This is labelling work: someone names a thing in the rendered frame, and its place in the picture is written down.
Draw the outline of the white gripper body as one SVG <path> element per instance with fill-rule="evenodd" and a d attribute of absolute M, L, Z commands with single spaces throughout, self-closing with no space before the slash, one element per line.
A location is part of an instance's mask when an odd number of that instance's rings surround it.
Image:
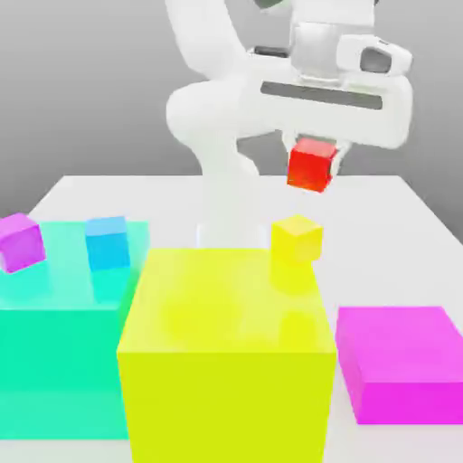
<path fill-rule="evenodd" d="M 290 71 L 236 78 L 238 137 L 274 131 L 395 149 L 407 139 L 412 88 L 404 76 L 369 72 L 305 80 Z"/>

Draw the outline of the small purple cube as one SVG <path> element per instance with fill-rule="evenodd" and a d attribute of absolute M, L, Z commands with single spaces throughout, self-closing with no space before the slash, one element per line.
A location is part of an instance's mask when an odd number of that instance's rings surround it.
<path fill-rule="evenodd" d="M 24 213 L 0 219 L 0 269 L 11 274 L 46 259 L 40 226 Z"/>

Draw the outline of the small red cube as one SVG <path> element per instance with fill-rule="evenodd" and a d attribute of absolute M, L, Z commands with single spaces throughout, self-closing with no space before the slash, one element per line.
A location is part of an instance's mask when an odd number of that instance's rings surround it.
<path fill-rule="evenodd" d="M 287 184 L 323 193 L 332 180 L 335 144 L 303 137 L 292 148 L 288 161 Z"/>

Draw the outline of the large magenta box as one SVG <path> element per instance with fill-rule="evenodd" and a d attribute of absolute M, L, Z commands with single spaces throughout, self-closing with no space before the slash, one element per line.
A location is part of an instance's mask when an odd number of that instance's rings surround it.
<path fill-rule="evenodd" d="M 361 425 L 463 425 L 463 335 L 442 307 L 340 307 L 335 341 Z"/>

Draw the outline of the small blue cube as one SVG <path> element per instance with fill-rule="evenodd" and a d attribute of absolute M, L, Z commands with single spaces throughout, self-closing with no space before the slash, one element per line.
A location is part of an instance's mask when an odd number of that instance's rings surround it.
<path fill-rule="evenodd" d="M 86 221 L 85 241 L 92 271 L 126 268 L 130 265 L 128 227 L 123 216 Z"/>

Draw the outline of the large yellow box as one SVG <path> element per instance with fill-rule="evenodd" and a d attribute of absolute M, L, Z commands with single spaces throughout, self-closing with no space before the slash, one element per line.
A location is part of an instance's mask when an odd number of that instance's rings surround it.
<path fill-rule="evenodd" d="M 133 463 L 322 463 L 335 364 L 310 263 L 153 249 L 118 345 Z"/>

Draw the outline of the large teal box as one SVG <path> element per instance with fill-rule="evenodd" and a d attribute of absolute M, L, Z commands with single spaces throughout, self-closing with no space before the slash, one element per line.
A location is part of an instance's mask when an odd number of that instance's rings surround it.
<path fill-rule="evenodd" d="M 0 270 L 0 439 L 126 439 L 117 347 L 149 247 L 90 270 L 83 222 L 42 222 L 47 259 Z"/>

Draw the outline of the small yellow cube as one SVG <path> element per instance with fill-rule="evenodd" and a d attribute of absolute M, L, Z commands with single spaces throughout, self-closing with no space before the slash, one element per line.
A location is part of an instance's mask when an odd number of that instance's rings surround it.
<path fill-rule="evenodd" d="M 271 254 L 286 261 L 315 261 L 322 252 L 323 227 L 296 214 L 272 223 Z"/>

